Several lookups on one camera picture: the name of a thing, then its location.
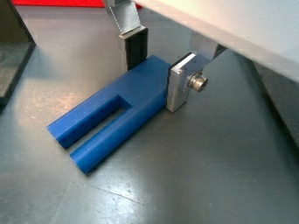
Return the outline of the gripper 2 silver right finger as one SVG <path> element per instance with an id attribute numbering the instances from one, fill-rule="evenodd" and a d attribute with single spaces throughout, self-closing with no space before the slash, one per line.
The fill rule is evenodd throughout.
<path id="1" fill-rule="evenodd" d="M 187 102 L 194 89 L 200 92 L 208 79 L 202 75 L 203 68 L 227 48 L 198 32 L 191 33 L 191 51 L 171 65 L 166 94 L 166 107 L 175 112 Z"/>

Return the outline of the gripper 2 silver left finger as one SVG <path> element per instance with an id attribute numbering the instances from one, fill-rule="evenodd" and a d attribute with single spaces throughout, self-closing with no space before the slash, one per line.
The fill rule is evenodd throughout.
<path id="1" fill-rule="evenodd" d="M 147 58 L 148 29 L 142 26 L 131 0 L 103 0 L 119 36 L 122 69 L 128 71 Z"/>

